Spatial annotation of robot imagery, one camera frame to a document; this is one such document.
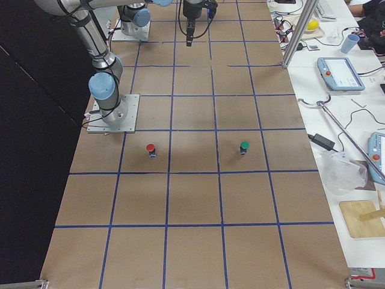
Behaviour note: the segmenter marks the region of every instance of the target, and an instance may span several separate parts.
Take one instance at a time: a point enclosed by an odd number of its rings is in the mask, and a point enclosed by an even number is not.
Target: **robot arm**
[[[65,16],[78,10],[94,10],[97,8],[138,4],[142,1],[137,0],[35,0],[35,3],[52,15]],[[155,3],[160,6],[170,5],[170,0],[148,0],[147,3]]]
[[[203,36],[208,30],[216,12],[218,4],[215,0],[183,0],[183,15],[187,18],[186,33],[182,33],[186,36],[186,45],[191,46],[193,39]],[[194,37],[195,21],[202,15],[202,9],[208,10],[209,23],[203,34]]]
[[[166,6],[172,0],[153,0],[152,2]],[[99,33],[89,10],[118,6],[120,16],[124,14],[126,21],[135,19],[141,8],[146,6],[143,0],[35,0],[44,11],[67,18],[86,47],[97,73],[91,77],[88,86],[91,94],[99,105],[100,120],[110,127],[119,126],[128,113],[127,105],[119,94],[119,82],[123,72],[123,64],[106,45]],[[149,21],[149,13],[144,17],[136,17],[138,26],[145,26]]]

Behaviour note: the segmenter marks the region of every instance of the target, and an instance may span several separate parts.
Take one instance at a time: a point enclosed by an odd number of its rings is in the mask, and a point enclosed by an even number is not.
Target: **white table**
[[[339,33],[346,27],[357,26],[356,21],[349,12],[343,0],[328,0],[329,6],[337,14],[337,22],[321,22],[320,26],[325,35],[320,39],[329,43],[328,36],[337,28]],[[347,36],[352,30],[344,32]],[[358,73],[368,72],[381,66],[378,58],[372,51],[362,51],[358,46],[354,47],[348,54],[340,52],[340,46],[324,46],[316,40],[307,40],[307,44],[318,45],[321,50],[308,51],[306,48],[294,54],[289,64],[288,71],[297,98],[305,99],[307,102],[315,103],[318,100],[326,100],[328,93],[324,81],[321,79],[316,60],[319,57],[348,57]],[[330,111],[337,119],[346,125],[350,120],[352,111],[361,109],[353,100],[371,111],[380,122],[385,122],[385,94],[380,89],[380,83],[385,83],[385,70],[380,70],[369,77],[362,78],[366,89],[356,95],[333,96],[332,101],[327,104]],[[309,108],[299,104],[309,134],[321,134],[333,140],[337,150],[341,150],[337,140],[340,129],[332,122],[320,108]],[[360,146],[366,150],[370,135],[378,128],[385,128],[374,122],[366,112],[353,115],[353,123],[348,131],[353,135]],[[363,160],[358,150],[342,136],[345,151],[354,160]],[[325,150],[312,143],[313,153],[319,167],[321,179],[325,181],[325,170],[321,155]],[[354,190],[345,195],[338,196],[330,191],[325,185],[325,193],[329,202],[331,214],[337,229],[346,263],[349,268],[385,268],[385,237],[384,238],[351,238],[339,208],[339,202],[343,200],[372,200],[378,209],[377,193],[375,191]]]

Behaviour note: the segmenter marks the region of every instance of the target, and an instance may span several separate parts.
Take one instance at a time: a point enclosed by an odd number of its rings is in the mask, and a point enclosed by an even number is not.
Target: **tablet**
[[[385,173],[385,150],[382,150],[382,144],[385,145],[385,134],[373,132],[368,141],[368,155],[380,171]],[[369,171],[373,181],[385,185],[385,180],[371,166]]]
[[[364,90],[365,85],[347,57],[320,57],[317,66],[331,90]]]

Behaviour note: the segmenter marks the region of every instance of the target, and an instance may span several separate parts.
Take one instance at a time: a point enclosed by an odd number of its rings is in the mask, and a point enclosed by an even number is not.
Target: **metal pole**
[[[298,44],[302,38],[303,32],[306,30],[309,21],[312,18],[315,7],[317,6],[318,0],[302,0],[306,1],[305,6],[303,7],[301,16],[298,20],[293,36],[290,39],[286,52],[282,59],[282,67],[287,68],[291,61],[291,58],[294,55],[294,52],[297,51]]]
[[[380,175],[381,179],[385,180],[384,173],[374,164],[371,158],[368,157],[366,152],[359,146],[359,144],[355,141],[355,139],[348,133],[348,131],[343,127],[343,125],[337,120],[337,118],[331,113],[331,111],[325,106],[323,102],[317,103],[322,109],[331,117],[331,119],[335,122],[335,124],[342,130],[342,132],[348,137],[351,143],[359,150],[362,154],[363,158],[368,162],[368,164]]]

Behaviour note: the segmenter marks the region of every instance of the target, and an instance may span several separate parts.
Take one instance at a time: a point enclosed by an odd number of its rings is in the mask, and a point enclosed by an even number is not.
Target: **keyboard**
[[[321,21],[336,21],[336,15],[331,10],[327,0],[319,0],[315,7],[315,13]]]

